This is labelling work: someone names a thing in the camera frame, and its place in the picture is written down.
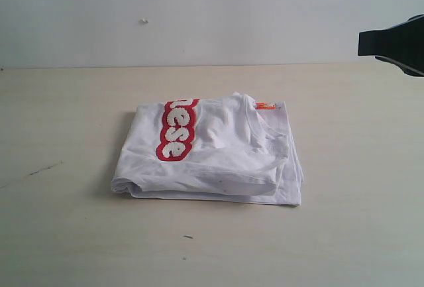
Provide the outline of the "white t-shirt red lettering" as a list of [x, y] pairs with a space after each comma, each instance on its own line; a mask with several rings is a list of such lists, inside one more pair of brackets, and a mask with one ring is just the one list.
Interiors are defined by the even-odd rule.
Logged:
[[303, 171], [282, 101], [244, 93], [139, 105], [111, 189], [134, 198], [298, 206]]

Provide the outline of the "orange garment tag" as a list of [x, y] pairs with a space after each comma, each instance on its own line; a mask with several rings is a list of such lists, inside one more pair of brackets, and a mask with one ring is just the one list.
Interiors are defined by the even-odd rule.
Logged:
[[255, 109], [256, 110], [275, 110], [276, 104], [270, 102], [256, 102]]

